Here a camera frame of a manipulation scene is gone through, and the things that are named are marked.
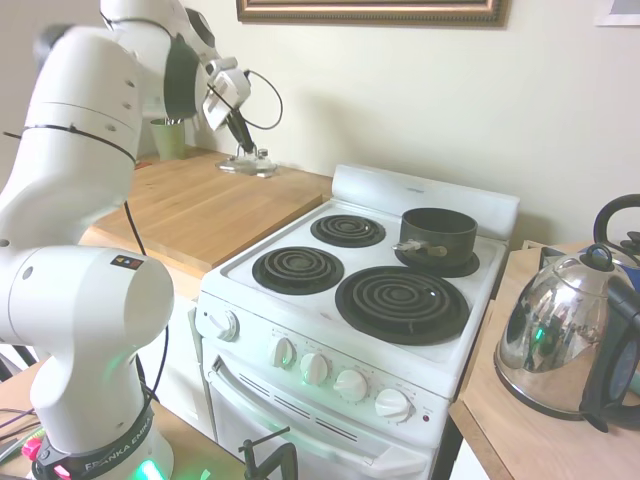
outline picture frame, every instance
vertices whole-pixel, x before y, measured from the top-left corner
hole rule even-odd
[[[245,23],[502,27],[509,0],[236,0]]]
[[[595,24],[600,27],[640,25],[640,0],[598,0]]]

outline white wall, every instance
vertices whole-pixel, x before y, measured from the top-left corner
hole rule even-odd
[[[99,0],[0,0],[0,131],[22,131],[37,76],[33,42],[55,23],[102,26]],[[17,140],[0,136],[0,188],[17,150]],[[153,139],[145,129],[140,154],[153,150]]]
[[[594,27],[596,0],[513,0],[492,31],[243,25],[232,0],[184,1],[222,54],[280,89],[281,126],[255,133],[280,163],[518,195],[516,241],[586,240],[602,205],[640,191],[640,29]],[[268,123],[276,108],[256,83],[243,112]],[[617,220],[618,234],[632,226]]]

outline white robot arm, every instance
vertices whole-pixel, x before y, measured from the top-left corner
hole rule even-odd
[[[142,412],[133,358],[169,320],[171,277],[152,258],[77,244],[126,200],[143,117],[202,108],[217,128],[250,92],[202,16],[178,1],[103,0],[101,13],[108,29],[44,35],[0,195],[0,343],[52,355],[31,391],[47,431],[37,479],[142,478],[136,469],[150,461],[169,478],[171,449]]]

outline stove knob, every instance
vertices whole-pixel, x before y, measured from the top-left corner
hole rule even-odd
[[[300,361],[302,381],[307,385],[320,385],[329,375],[327,361],[319,353],[308,353]]]
[[[216,337],[223,342],[232,341],[238,331],[238,317],[231,310],[224,312],[224,316],[209,314],[209,322],[213,327]]]
[[[367,394],[367,381],[358,372],[345,370],[338,375],[333,389],[348,402],[359,402]]]
[[[376,398],[376,413],[379,417],[400,423],[409,418],[411,402],[402,393],[388,388]]]
[[[287,368],[293,360],[293,345],[286,338],[274,338],[269,344],[267,357],[269,364],[277,368]]]

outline saucepan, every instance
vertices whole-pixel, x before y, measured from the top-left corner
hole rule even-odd
[[[473,255],[478,222],[464,213],[443,208],[415,208],[402,215],[401,252],[420,254],[426,263],[438,267],[463,265]]]

